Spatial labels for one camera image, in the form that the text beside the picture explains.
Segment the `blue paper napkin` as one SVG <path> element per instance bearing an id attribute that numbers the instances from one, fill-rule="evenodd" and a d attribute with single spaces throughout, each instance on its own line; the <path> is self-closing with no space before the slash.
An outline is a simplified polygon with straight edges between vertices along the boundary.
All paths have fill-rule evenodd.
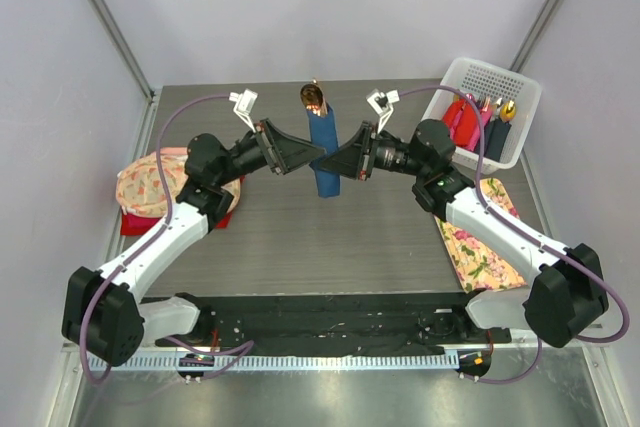
<path id="1" fill-rule="evenodd" d="M 309 124 L 311 142 L 325 149 L 326 154 L 332 154 L 338 150 L 338 134 L 334 112 L 327 108 L 327 115 L 321 117 L 311 110 L 306 111 Z M 319 167 L 319 161 L 313 161 L 311 168 L 314 171 L 317 193 L 320 198 L 331 198 L 340 195 L 340 176 L 333 172 L 324 171 Z"/>

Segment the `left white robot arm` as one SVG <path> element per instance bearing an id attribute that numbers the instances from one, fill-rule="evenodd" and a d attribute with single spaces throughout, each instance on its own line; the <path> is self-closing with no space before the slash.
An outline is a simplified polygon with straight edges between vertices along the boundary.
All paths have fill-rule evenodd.
<path id="1" fill-rule="evenodd" d="M 81 267 L 69 279 L 62 334 L 113 367 L 127 362 L 140 345 L 168 336 L 179 335 L 193 346 L 211 338 L 210 310 L 195 297 L 143 299 L 158 277 L 226 216 L 234 196 L 225 185 L 263 167 L 284 175 L 325 154 L 268 119 L 230 149 L 204 133 L 187 151 L 187 181 L 169 212 L 124 253 L 97 270 Z"/>

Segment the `rose gold spoon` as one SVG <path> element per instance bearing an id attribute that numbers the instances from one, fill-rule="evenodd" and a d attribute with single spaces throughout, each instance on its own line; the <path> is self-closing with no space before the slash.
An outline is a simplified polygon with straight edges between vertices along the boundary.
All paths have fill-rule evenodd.
<path id="1" fill-rule="evenodd" d="M 325 96 L 316 79 L 304 84 L 300 89 L 299 95 L 302 105 L 309 113 L 321 118 L 328 115 Z"/>

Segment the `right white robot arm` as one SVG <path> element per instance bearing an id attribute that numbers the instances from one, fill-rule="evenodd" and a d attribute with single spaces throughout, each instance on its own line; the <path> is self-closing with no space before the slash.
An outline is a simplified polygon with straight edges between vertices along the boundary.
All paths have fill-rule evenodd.
<path id="1" fill-rule="evenodd" d="M 320 169 L 364 181 L 373 170 L 414 177 L 418 205 L 483 243 L 524 279 L 520 288 L 482 290 L 451 318 L 457 338 L 472 342 L 491 328 L 527 329 L 561 348 L 608 309 L 599 258 L 590 247 L 568 248 L 482 197 L 477 183 L 452 163 L 447 126 L 427 119 L 409 142 L 365 122 Z"/>

